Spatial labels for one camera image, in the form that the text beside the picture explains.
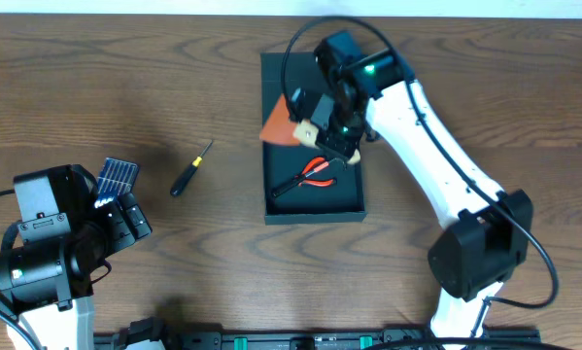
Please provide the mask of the red handled cutting pliers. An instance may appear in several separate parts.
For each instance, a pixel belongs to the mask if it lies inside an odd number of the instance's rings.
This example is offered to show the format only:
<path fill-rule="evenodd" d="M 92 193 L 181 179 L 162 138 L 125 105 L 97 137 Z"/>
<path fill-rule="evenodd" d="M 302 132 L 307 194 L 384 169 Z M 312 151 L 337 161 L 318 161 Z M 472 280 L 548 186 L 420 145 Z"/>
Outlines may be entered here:
<path fill-rule="evenodd" d="M 298 186 L 314 187 L 314 188 L 328 188 L 337 183 L 337 179 L 333 176 L 325 175 L 329 169 L 330 160 L 326 157 L 313 157 L 303 167 L 298 177 L 301 178 Z"/>

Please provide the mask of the black yellow screwdriver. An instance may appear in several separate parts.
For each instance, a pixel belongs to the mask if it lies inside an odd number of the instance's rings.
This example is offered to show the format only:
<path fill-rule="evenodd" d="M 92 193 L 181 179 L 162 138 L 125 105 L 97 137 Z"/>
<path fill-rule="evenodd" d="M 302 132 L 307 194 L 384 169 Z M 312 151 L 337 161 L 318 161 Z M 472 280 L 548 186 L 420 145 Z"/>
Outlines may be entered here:
<path fill-rule="evenodd" d="M 177 177 L 175 182 L 173 183 L 172 187 L 170 188 L 170 195 L 173 197 L 181 195 L 185 188 L 187 187 L 189 181 L 192 179 L 194 174 L 199 169 L 199 166 L 209 151 L 211 146 L 214 144 L 214 141 L 211 140 L 207 146 L 202 150 L 202 152 L 184 169 L 184 171 Z"/>

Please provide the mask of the orange scraper wooden handle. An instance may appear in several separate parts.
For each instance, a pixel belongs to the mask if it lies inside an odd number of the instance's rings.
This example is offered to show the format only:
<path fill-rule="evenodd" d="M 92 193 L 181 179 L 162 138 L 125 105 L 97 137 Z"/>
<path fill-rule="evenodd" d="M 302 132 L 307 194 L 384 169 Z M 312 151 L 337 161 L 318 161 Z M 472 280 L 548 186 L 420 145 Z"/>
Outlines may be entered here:
<path fill-rule="evenodd" d="M 312 124 L 309 119 L 293 122 L 286 99 L 284 95 L 281 95 L 269 117 L 264 122 L 259 134 L 259 140 L 277 146 L 307 147 L 321 150 L 334 158 L 340 158 L 349 165 L 355 165 L 360 162 L 361 156 L 358 149 L 355 149 L 350 157 L 344 158 L 336 155 L 333 150 L 327 150 L 324 146 L 319 146 L 317 141 L 320 132 L 321 130 Z"/>

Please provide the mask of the dark green open gift box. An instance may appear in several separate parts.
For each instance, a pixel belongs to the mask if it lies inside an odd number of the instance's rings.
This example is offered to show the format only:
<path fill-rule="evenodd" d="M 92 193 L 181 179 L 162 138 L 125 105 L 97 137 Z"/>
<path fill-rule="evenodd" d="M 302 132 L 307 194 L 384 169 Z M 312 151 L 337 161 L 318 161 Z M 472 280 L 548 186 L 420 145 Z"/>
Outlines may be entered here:
<path fill-rule="evenodd" d="M 281 52 L 261 53 L 262 125 L 267 122 L 278 100 L 280 88 Z M 287 87 L 331 95 L 314 56 L 309 52 L 291 53 L 287 63 Z M 325 224 L 362 222 L 366 217 L 361 165 L 334 162 L 312 175 L 309 180 L 335 180 L 333 185 L 316 187 L 309 184 L 295 186 L 278 197 L 272 194 L 300 175 L 306 165 L 324 152 L 303 146 L 262 144 L 264 220 L 267 225 Z"/>

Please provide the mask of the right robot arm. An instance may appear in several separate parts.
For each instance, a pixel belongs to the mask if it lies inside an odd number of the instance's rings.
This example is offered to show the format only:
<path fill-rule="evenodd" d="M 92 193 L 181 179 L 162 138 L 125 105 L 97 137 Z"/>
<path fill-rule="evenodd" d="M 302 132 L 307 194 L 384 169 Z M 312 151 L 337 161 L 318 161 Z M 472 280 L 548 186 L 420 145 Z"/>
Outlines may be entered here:
<path fill-rule="evenodd" d="M 441 286 L 429 329 L 436 337 L 483 336 L 491 303 L 527 256 L 530 198 L 521 190 L 505 192 L 471 160 L 399 54 L 364 54 L 341 31 L 319 43 L 314 59 L 330 92 L 284 94 L 295 124 L 292 140 L 354 164 L 361 138 L 375 132 L 385 139 L 443 230 L 428 251 Z"/>

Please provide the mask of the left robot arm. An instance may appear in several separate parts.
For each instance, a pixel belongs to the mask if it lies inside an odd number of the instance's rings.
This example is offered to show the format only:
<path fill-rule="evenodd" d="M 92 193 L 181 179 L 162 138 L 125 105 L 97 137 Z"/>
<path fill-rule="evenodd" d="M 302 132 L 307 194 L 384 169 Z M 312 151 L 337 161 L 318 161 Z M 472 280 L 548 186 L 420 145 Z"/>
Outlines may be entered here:
<path fill-rule="evenodd" d="M 0 318 L 17 349 L 93 348 L 92 273 L 152 232 L 132 192 L 138 172 L 107 158 L 97 176 L 66 164 L 15 177 L 21 218 L 0 248 Z"/>

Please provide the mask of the blue precision screwdriver set case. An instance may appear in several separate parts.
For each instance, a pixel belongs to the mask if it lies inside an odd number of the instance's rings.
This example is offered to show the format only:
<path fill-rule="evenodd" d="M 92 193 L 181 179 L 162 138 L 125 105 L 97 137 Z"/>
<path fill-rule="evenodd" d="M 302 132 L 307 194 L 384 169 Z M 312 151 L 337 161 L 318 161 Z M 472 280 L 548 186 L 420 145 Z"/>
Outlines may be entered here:
<path fill-rule="evenodd" d="M 117 158 L 107 157 L 97 177 L 95 208 L 100 208 L 119 196 L 130 193 L 139 174 L 139 165 Z"/>

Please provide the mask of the small claw hammer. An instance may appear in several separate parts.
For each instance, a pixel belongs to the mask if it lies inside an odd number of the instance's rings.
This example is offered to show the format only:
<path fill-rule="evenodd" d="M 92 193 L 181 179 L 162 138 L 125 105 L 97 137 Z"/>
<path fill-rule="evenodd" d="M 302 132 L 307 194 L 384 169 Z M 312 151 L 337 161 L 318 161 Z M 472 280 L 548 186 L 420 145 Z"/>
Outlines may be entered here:
<path fill-rule="evenodd" d="M 330 166 L 329 168 L 332 168 L 334 164 L 336 163 L 341 163 L 342 160 L 340 158 L 328 158 L 328 160 L 330 160 Z M 278 198 L 281 195 L 293 190 L 294 188 L 298 188 L 298 184 L 301 181 L 301 178 L 298 177 L 299 173 L 296 174 L 293 178 L 291 178 L 290 180 L 288 180 L 286 183 L 278 186 L 277 188 L 275 188 L 272 192 L 271 195 L 273 198 Z"/>

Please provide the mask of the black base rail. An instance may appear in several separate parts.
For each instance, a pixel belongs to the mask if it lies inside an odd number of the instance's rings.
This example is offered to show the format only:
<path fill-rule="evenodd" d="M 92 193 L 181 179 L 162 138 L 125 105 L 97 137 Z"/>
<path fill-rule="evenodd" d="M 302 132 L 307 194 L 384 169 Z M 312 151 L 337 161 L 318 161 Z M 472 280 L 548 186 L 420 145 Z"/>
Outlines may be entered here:
<path fill-rule="evenodd" d="M 376 349 L 384 344 L 394 349 L 460 349 L 448 344 L 427 327 L 397 326 L 385 329 L 315 330 L 303 332 L 230 332 L 221 328 L 171 328 L 158 318 L 131 323 L 114 333 L 93 336 L 94 350 L 296 350 Z"/>

